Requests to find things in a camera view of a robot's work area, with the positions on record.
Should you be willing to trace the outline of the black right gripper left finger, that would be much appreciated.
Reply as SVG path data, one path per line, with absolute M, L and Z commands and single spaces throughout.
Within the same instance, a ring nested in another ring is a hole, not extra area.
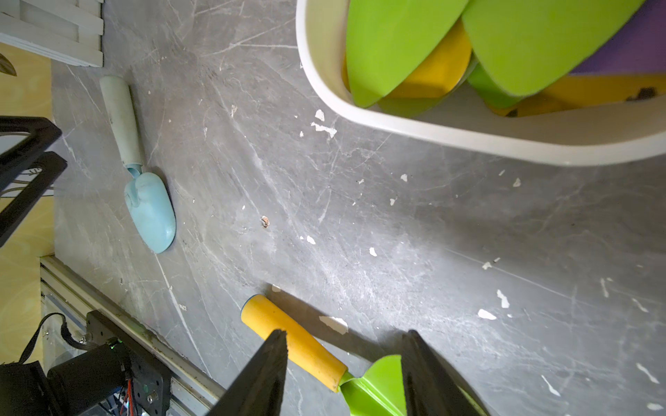
M 279 415 L 287 363 L 287 332 L 276 329 L 207 415 Z

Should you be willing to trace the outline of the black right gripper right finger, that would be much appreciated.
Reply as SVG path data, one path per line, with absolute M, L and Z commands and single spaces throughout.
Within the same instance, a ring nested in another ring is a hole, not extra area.
M 488 415 L 414 329 L 402 337 L 402 383 L 407 415 Z

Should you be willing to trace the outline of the light blue shovel pale handle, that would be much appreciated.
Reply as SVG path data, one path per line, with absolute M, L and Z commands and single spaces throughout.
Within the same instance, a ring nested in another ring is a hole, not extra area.
M 162 253 L 173 244 L 176 218 L 164 181 L 144 168 L 130 87 L 119 76 L 104 76 L 100 87 L 121 162 L 132 176 L 124 188 L 130 217 L 147 247 Z

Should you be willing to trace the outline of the light green trowel wooden handle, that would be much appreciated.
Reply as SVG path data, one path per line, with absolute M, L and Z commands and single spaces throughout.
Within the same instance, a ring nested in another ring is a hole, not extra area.
M 454 88 L 445 93 L 443 97 L 440 98 L 397 98 L 381 99 L 378 103 L 379 109 L 385 114 L 390 114 L 394 116 L 404 117 L 404 118 L 415 118 L 418 115 L 426 113 L 433 109 L 434 107 L 441 104 L 445 101 L 449 95 L 452 95 L 456 90 L 458 90 L 470 77 L 470 75 L 475 71 L 477 65 L 479 64 L 478 59 L 475 55 L 472 55 L 468 68 L 463 74 L 462 78 L 454 86 Z

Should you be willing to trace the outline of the green leaf shovel yellow handle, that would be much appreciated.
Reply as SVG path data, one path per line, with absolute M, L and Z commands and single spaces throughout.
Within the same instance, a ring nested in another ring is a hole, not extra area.
M 507 109 L 525 99 L 525 96 L 506 93 L 491 79 L 480 63 L 468 76 L 468 83 L 484 100 L 485 104 L 497 109 Z

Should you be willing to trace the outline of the yellow square shovel yellow handle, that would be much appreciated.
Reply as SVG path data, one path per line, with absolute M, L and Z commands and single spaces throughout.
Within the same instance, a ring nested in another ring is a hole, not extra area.
M 537 95 L 501 109 L 502 117 L 526 117 L 622 102 L 645 101 L 665 94 L 665 75 L 566 76 Z

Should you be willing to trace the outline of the purple shovel pink handle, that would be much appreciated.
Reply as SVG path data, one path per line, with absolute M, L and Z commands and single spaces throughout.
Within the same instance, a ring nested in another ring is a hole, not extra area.
M 664 75 L 665 41 L 665 0 L 645 1 L 626 25 L 571 75 Z

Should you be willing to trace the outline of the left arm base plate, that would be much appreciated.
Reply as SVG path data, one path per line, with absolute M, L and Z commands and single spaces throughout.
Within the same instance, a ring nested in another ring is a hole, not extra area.
M 99 310 L 88 312 L 87 329 L 95 344 L 113 339 L 127 350 L 133 403 L 149 415 L 166 415 L 171 400 L 171 370 L 125 329 Z

